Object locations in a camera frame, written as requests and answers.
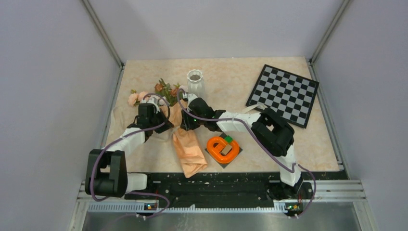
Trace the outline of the orange paper flower bouquet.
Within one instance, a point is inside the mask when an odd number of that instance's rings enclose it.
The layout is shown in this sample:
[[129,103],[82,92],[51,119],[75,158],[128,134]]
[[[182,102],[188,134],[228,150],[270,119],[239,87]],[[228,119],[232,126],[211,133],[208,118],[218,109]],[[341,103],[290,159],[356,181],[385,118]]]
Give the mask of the orange paper flower bouquet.
[[170,108],[167,108],[166,103],[159,97],[155,95],[147,96],[147,91],[137,92],[134,89],[130,90],[127,102],[130,106],[136,107],[142,100],[148,100],[150,98],[157,98],[159,100],[159,106],[165,116],[170,114],[169,122],[174,126],[171,130],[170,138],[173,141],[174,150],[180,161],[184,176],[190,178],[204,170],[207,167],[207,161],[195,132],[193,130],[186,131],[180,127],[182,124],[182,109],[176,98],[176,93],[179,89],[185,92],[188,91],[187,86],[183,86],[179,83],[170,86],[170,84],[164,82],[163,79],[160,79],[154,87],[154,93],[166,99],[170,104]]

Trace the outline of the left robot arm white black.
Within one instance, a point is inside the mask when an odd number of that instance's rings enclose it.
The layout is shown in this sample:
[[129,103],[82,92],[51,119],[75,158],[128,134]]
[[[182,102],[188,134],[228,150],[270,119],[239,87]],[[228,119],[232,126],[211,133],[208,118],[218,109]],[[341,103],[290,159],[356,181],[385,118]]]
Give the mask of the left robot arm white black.
[[138,114],[124,133],[102,149],[88,155],[85,192],[99,202],[108,197],[120,198],[128,189],[126,158],[144,144],[154,132],[163,133],[174,125],[169,120],[170,107],[165,113],[155,103],[141,103]]

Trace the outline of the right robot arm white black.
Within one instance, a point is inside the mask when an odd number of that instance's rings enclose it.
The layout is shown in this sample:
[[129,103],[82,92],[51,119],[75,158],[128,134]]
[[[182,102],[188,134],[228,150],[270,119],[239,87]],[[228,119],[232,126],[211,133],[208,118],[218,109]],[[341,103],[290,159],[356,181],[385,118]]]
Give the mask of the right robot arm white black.
[[266,108],[252,114],[214,110],[203,98],[186,94],[179,103],[182,107],[182,127],[185,130],[204,126],[210,131],[248,133],[255,142],[278,164],[282,192],[295,198],[302,191],[301,171],[294,154],[294,129],[275,111]]

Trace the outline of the white ribbed vase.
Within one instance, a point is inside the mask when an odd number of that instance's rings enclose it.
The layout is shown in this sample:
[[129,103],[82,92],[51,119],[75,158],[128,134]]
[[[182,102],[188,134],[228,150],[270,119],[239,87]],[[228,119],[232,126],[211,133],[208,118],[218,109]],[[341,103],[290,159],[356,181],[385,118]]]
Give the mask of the white ribbed vase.
[[191,70],[187,74],[188,93],[197,97],[205,97],[204,77],[200,70]]

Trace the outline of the green cube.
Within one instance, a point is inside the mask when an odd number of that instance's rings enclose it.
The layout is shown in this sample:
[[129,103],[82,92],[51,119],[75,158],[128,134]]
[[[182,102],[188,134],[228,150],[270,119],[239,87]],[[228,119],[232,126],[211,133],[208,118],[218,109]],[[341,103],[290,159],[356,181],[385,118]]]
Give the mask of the green cube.
[[224,140],[225,140],[227,143],[233,142],[233,138],[232,138],[231,136],[226,136],[226,137],[224,138]]

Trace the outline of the tan wooden block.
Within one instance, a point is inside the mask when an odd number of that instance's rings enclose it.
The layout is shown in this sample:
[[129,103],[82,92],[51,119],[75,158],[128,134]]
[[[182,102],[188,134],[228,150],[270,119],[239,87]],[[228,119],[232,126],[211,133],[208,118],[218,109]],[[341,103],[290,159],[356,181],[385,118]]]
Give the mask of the tan wooden block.
[[223,156],[227,156],[230,151],[232,150],[232,146],[230,146],[229,144],[226,145],[223,150],[220,152]]

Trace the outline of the black grey checkerboard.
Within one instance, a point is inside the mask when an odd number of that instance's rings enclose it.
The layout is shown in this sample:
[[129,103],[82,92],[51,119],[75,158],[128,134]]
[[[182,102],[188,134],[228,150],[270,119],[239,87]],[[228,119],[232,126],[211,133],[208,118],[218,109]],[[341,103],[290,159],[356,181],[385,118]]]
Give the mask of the black grey checkerboard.
[[287,122],[306,128],[319,82],[265,64],[246,106],[271,108]]

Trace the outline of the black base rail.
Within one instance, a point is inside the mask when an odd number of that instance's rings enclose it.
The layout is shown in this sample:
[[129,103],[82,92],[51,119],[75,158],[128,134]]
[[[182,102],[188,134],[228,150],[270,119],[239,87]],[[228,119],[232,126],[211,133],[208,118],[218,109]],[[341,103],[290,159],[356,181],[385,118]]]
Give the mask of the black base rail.
[[312,184],[304,181],[300,187],[280,182],[274,172],[198,173],[186,178],[182,173],[149,173],[143,193],[126,194],[126,200],[156,199],[162,206],[170,201],[171,208],[256,208],[273,207],[275,203],[291,200],[306,202],[312,197]]

